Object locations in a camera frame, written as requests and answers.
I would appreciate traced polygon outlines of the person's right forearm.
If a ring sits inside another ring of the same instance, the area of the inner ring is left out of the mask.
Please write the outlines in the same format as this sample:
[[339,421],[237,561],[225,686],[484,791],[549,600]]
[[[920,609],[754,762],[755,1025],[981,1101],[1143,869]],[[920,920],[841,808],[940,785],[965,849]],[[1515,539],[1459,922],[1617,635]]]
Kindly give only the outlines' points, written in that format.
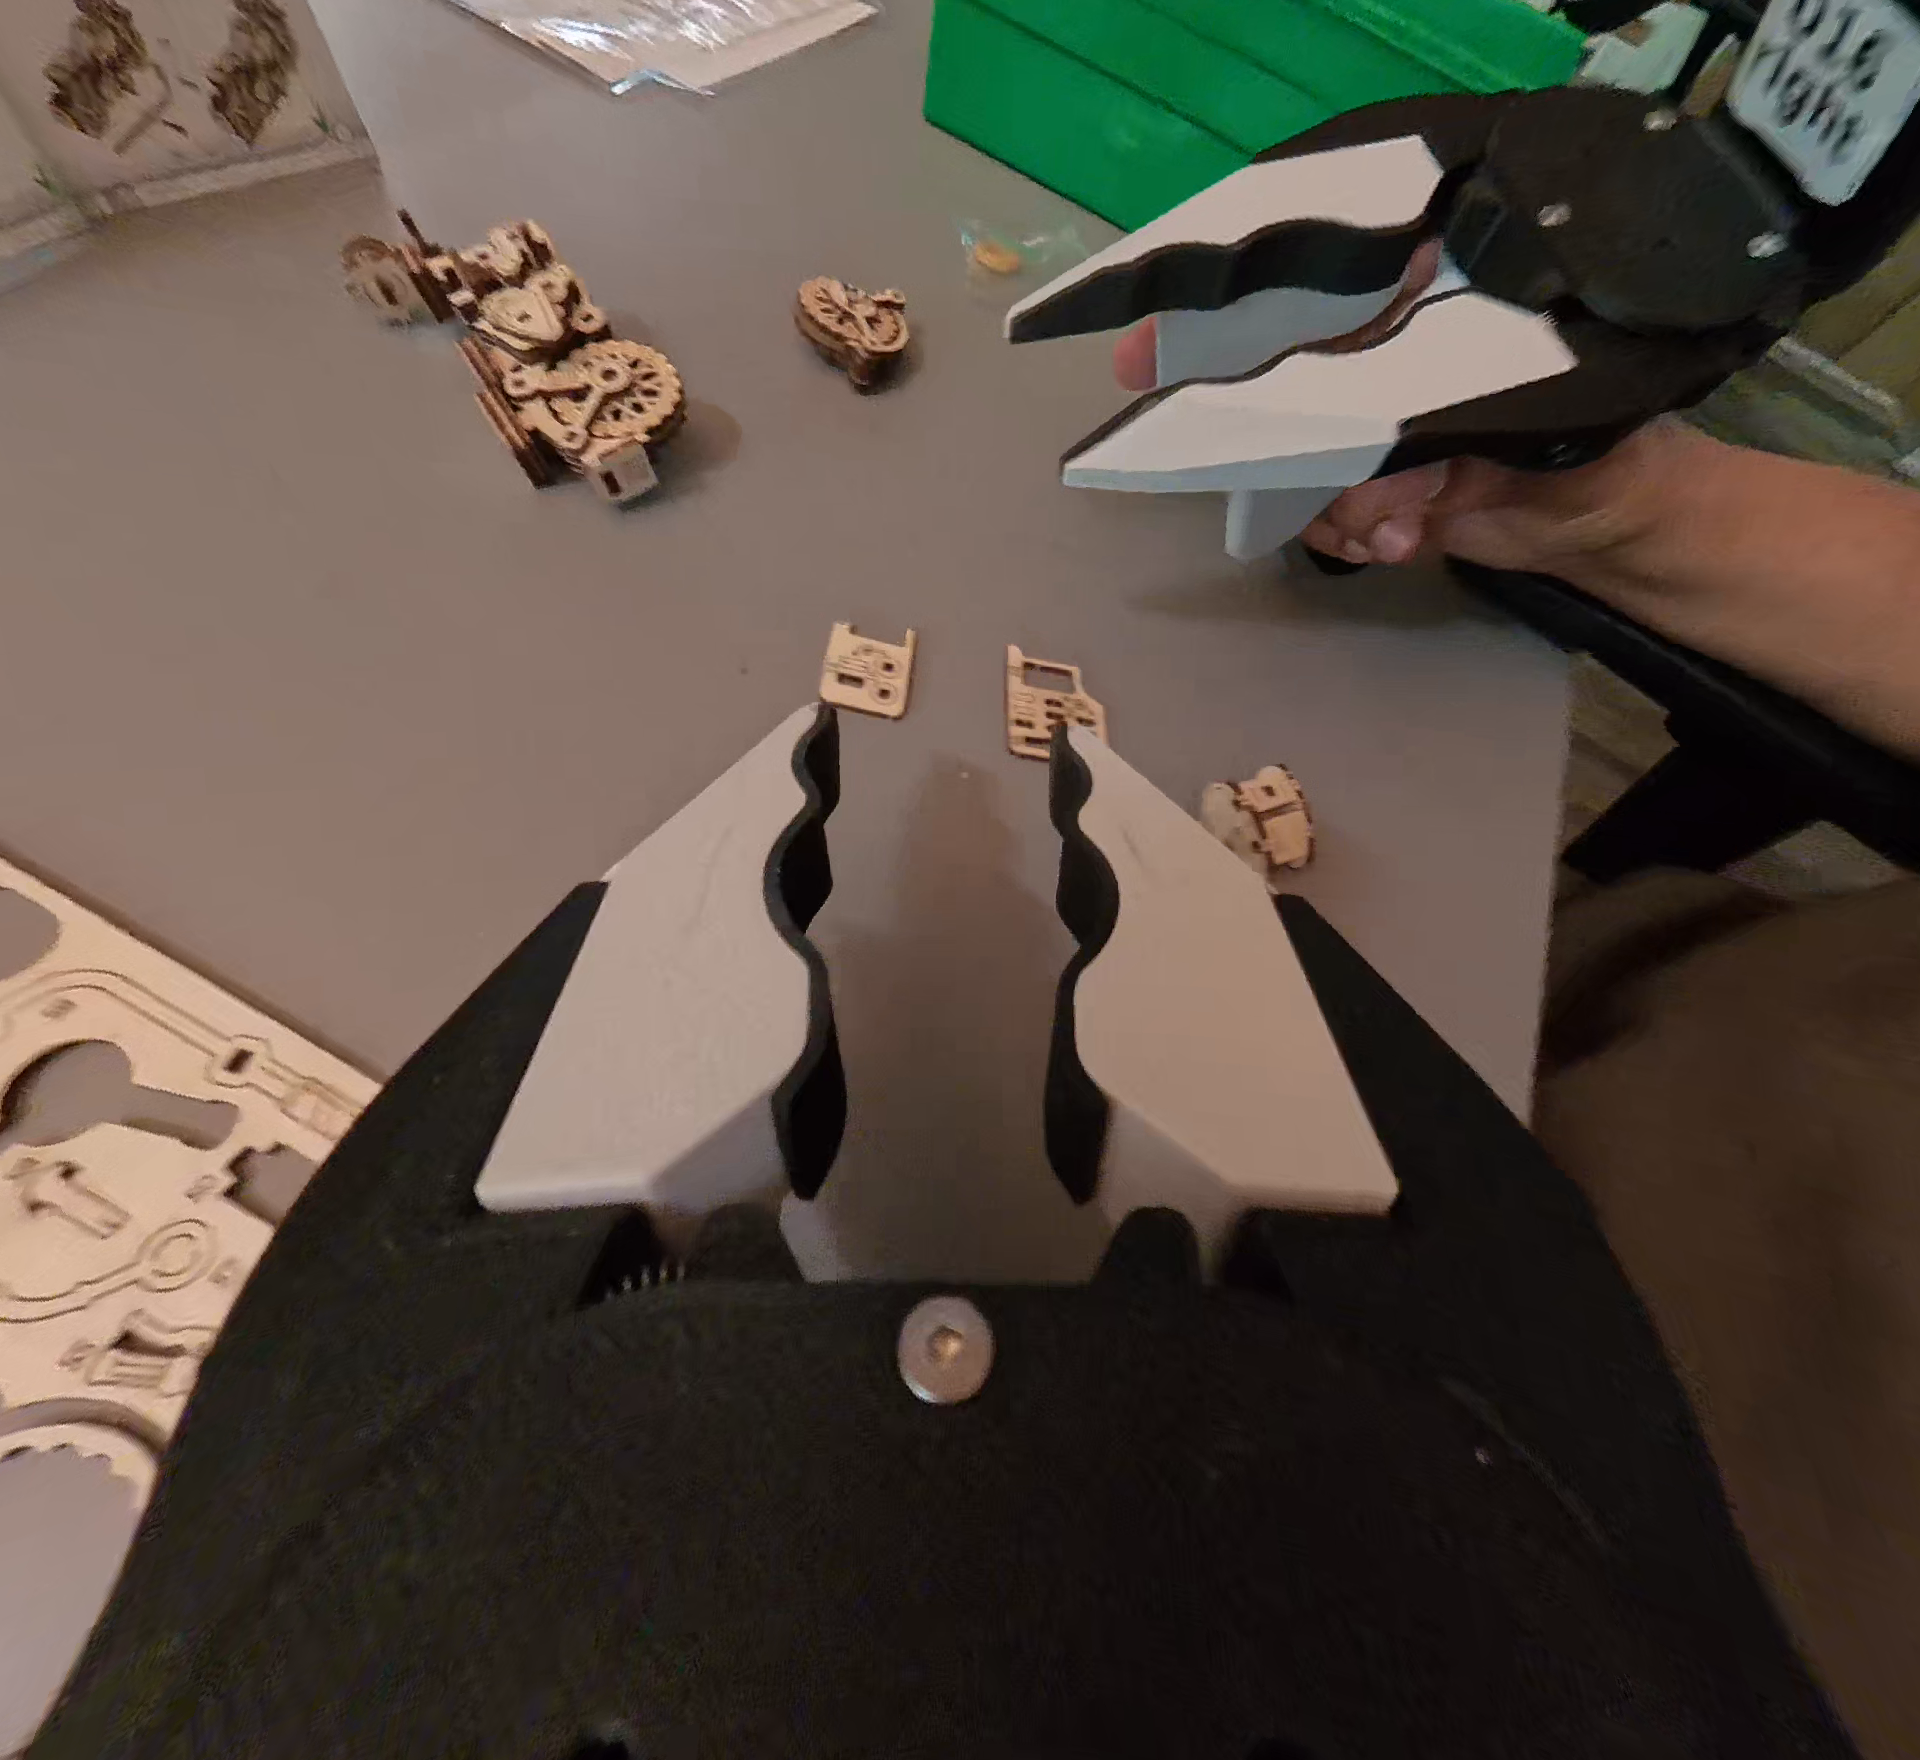
[[1913,762],[1916,490],[1681,425],[1644,450],[1634,615]]

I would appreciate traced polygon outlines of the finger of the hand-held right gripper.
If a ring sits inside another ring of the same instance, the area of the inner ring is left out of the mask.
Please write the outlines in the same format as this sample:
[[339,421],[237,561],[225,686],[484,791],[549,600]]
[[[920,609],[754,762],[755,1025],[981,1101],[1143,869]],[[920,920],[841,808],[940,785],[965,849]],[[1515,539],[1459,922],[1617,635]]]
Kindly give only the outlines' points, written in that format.
[[1481,292],[1444,292],[1367,348],[1291,348],[1236,377],[1149,391],[1068,451],[1062,479],[1086,491],[1221,496],[1226,554],[1257,561],[1381,473],[1415,420],[1573,366],[1548,318]]
[[1438,133],[1262,160],[1011,305],[1010,344],[1155,322],[1153,389],[1243,382],[1396,304],[1468,140]]

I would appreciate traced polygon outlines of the small wooden gear model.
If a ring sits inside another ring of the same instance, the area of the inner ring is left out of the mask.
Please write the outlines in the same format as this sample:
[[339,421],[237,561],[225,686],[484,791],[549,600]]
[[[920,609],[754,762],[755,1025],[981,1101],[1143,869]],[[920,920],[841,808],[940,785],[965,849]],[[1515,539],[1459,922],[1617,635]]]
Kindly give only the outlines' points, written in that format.
[[860,394],[894,380],[912,350],[905,294],[897,288],[808,277],[795,290],[794,325]]

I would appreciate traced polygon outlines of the narrow flat wooden puzzle piece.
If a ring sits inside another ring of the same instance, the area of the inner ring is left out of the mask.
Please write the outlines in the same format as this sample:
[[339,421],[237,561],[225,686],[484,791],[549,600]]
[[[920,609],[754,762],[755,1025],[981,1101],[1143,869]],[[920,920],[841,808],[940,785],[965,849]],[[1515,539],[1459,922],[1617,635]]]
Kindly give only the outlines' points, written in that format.
[[1007,752],[1043,762],[1059,729],[1079,727],[1107,739],[1107,714],[1084,670],[1034,656],[1010,641],[1003,653],[1003,729]]

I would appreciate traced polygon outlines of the green plastic bin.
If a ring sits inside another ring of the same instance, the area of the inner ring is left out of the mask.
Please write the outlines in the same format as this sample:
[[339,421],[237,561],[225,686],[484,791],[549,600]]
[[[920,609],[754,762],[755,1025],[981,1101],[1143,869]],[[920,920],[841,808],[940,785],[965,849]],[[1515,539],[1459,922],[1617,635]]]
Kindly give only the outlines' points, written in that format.
[[1528,0],[931,0],[923,119],[1135,228],[1332,116],[1583,56]]

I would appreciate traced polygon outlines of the small wooden puzzle assembly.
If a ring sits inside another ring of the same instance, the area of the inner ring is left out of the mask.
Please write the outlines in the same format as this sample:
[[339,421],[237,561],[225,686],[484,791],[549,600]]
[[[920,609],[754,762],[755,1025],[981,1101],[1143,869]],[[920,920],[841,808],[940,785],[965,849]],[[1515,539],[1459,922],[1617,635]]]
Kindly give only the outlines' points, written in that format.
[[1218,779],[1198,795],[1198,820],[1207,833],[1267,889],[1302,871],[1315,853],[1315,828],[1302,784],[1282,764],[1252,776]]

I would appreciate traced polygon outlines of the person's right hand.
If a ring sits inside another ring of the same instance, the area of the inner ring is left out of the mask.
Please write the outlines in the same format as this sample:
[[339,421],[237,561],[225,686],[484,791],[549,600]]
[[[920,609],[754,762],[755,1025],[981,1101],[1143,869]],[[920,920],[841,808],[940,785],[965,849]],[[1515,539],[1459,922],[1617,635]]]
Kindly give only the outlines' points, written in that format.
[[1373,476],[1336,494],[1298,530],[1329,566],[1389,568],[1449,554],[1489,568],[1549,572],[1620,534],[1636,456],[1621,448],[1581,476],[1548,479],[1481,457]]

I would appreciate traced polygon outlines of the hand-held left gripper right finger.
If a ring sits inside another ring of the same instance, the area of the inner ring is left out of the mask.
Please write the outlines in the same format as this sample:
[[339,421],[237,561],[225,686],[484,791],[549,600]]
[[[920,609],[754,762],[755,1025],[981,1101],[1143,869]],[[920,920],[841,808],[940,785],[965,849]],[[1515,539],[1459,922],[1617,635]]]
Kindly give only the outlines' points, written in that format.
[[1259,878],[1086,725],[1053,731],[1047,812],[1071,952],[1043,1147],[1068,1198],[1200,1244],[1264,1212],[1389,1216],[1400,1182]]

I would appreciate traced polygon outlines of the large wooden gear model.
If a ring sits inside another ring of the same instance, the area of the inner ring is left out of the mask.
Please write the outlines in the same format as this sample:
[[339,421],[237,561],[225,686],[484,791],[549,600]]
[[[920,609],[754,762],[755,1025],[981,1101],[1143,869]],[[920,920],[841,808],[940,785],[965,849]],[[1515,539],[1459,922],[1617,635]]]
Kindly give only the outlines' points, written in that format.
[[658,451],[686,424],[678,368],[612,329],[538,221],[445,247],[407,211],[395,217],[400,239],[341,242],[347,294],[387,325],[455,333],[484,420],[534,487],[579,482],[615,508],[646,497]]

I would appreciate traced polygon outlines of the wide flat wooden puzzle piece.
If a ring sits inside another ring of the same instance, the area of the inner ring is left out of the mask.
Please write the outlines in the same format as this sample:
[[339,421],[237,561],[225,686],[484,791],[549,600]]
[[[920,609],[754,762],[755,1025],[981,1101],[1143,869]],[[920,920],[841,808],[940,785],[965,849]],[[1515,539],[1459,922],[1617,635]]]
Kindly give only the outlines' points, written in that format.
[[861,632],[835,619],[828,632],[818,698],[844,711],[897,720],[910,704],[918,632],[910,626],[897,640]]

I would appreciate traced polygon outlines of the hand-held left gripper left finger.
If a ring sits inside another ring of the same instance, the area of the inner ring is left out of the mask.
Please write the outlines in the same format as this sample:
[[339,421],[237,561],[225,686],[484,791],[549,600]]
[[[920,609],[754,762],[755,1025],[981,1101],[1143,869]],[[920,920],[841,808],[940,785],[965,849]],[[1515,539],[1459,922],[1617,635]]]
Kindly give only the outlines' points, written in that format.
[[493,1217],[626,1205],[671,1256],[731,1205],[811,1204],[844,1146],[828,963],[840,725],[815,701],[603,874],[475,1204]]

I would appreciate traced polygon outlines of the plywood puzzle sheet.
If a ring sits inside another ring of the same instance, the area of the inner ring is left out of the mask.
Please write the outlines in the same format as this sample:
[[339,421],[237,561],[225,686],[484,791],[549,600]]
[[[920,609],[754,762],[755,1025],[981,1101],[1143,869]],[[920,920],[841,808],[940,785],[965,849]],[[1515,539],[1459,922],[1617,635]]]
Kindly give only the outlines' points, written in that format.
[[122,1574],[243,1284],[377,1082],[3,860],[3,1756]]

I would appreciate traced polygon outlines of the printed paper sheet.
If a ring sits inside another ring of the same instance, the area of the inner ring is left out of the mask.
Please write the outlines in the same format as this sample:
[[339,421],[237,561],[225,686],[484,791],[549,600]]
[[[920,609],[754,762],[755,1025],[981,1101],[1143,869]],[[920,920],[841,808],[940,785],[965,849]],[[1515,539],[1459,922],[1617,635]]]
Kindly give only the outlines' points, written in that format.
[[308,0],[1,0],[3,277],[120,211],[372,156]]

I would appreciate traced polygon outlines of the small clear plastic bag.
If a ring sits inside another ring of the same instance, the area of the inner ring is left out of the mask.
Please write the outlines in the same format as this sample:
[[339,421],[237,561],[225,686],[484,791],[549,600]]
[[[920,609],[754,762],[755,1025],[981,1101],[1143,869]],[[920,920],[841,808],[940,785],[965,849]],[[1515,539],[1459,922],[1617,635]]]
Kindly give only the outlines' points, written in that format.
[[968,272],[988,281],[1035,286],[1086,260],[1090,252],[1074,224],[1035,226],[965,215],[956,230]]

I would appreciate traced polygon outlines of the grey desk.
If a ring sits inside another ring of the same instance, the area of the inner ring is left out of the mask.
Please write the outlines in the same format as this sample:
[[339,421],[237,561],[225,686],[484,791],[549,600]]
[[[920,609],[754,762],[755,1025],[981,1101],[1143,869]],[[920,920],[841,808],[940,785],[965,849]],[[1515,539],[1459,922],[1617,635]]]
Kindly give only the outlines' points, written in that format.
[[[1264,759],[1308,897],[1526,1114],[1567,667],[1449,576],[1236,566],[1221,509],[1064,487],[1105,344],[1011,350],[964,215],[1062,217],[921,117],[931,0],[709,97],[600,91],[441,0],[309,0],[383,163],[128,217],[3,296],[3,847],[333,1051],[401,1058],[564,897],[811,698],[834,619],[920,632],[841,721],[815,922],[849,1088],[808,1256],[1077,1277],[1045,1027],[1070,954],[1000,648],[1079,664],[1167,795]],[[336,250],[534,215],[689,388],[674,476],[536,491],[440,335]],[[800,283],[900,290],[855,389]]]

